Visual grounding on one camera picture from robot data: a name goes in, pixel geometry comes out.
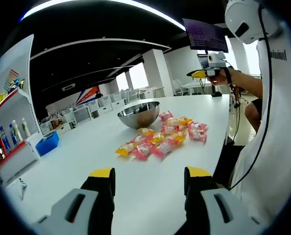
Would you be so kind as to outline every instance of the white robot head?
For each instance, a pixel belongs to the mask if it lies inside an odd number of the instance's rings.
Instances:
[[[234,36],[245,44],[263,38],[263,30],[258,15],[259,3],[255,0],[230,0],[225,9],[224,19]],[[266,9],[262,19],[268,36],[279,28],[277,20]]]

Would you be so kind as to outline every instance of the ceiling light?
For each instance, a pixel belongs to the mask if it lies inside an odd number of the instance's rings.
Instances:
[[[53,6],[53,5],[57,5],[57,4],[60,4],[60,3],[63,3],[63,2],[68,2],[68,1],[75,1],[75,0],[50,0],[50,1],[47,1],[47,2],[44,2],[40,5],[37,5],[35,7],[33,7],[32,9],[30,9],[29,11],[27,11],[26,14],[24,14],[24,16],[21,18],[20,21],[22,21],[24,18],[32,15],[33,13],[36,13],[40,10],[43,10],[47,7],[50,7],[50,6]],[[148,12],[151,12],[157,16],[160,16],[162,18],[164,18],[165,20],[168,20],[170,23],[174,24],[175,26],[181,28],[183,31],[185,31],[185,27],[180,24],[179,22],[175,21],[174,19],[172,19],[171,17],[165,15],[164,13],[160,12],[160,11],[157,11],[156,9],[150,7],[150,6],[147,6],[147,5],[144,5],[142,3],[139,3],[139,2],[136,2],[136,1],[133,1],[133,0],[108,0],[108,1],[115,1],[115,2],[120,2],[120,3],[123,3],[123,4],[127,4],[127,5],[131,5],[131,6],[135,6],[135,7],[138,7],[138,8],[141,8],[143,10],[146,10]]]

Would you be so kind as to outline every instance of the plastic bottle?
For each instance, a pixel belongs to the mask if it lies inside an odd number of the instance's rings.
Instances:
[[[9,128],[10,128],[10,135],[12,137],[13,143],[14,143],[15,146],[17,146],[18,142],[17,142],[15,129],[13,128],[12,124],[9,124]]]
[[[27,124],[26,120],[24,119],[24,117],[22,118],[22,128],[23,128],[27,138],[29,136],[31,136],[30,131],[28,129],[28,124]]]
[[[6,152],[9,153],[10,152],[10,145],[9,145],[8,139],[6,137],[6,134],[5,134],[2,126],[0,127],[0,136],[1,136],[2,141],[4,143],[4,147],[5,147]]]
[[[18,125],[17,125],[17,123],[16,123],[15,120],[13,120],[13,128],[15,130],[15,134],[16,134],[16,137],[17,137],[18,142],[19,143],[22,142],[23,141],[23,138],[22,138],[22,135],[20,134],[20,131],[18,129]]]

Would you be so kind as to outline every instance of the black ceiling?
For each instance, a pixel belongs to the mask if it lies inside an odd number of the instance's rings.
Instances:
[[[225,0],[138,1],[180,23],[182,18],[210,24],[224,22]],[[62,44],[103,37],[145,40],[172,49],[189,45],[183,31],[167,20],[134,6],[105,0],[65,2],[34,13],[14,29],[9,47],[30,34],[34,34],[31,56]],[[33,98],[44,97],[37,105],[44,107],[93,84],[103,83],[113,70],[94,71],[119,67],[151,48],[154,47],[140,43],[90,42],[47,52],[30,63]],[[74,89],[61,90],[74,82]]]

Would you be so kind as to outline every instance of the floor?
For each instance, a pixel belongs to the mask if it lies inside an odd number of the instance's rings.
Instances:
[[[257,97],[253,95],[243,95],[244,99],[246,99],[248,102],[251,102]],[[235,136],[235,144],[234,145],[246,145],[249,143],[256,135],[255,130],[251,126],[251,124],[248,122],[247,118],[245,117],[244,110],[247,105],[247,102],[244,100],[241,100],[241,106],[240,106],[240,124],[239,124],[239,130]],[[235,109],[233,106],[231,106],[230,109],[230,131],[229,136],[233,139],[234,133],[236,131],[237,126],[237,109]]]

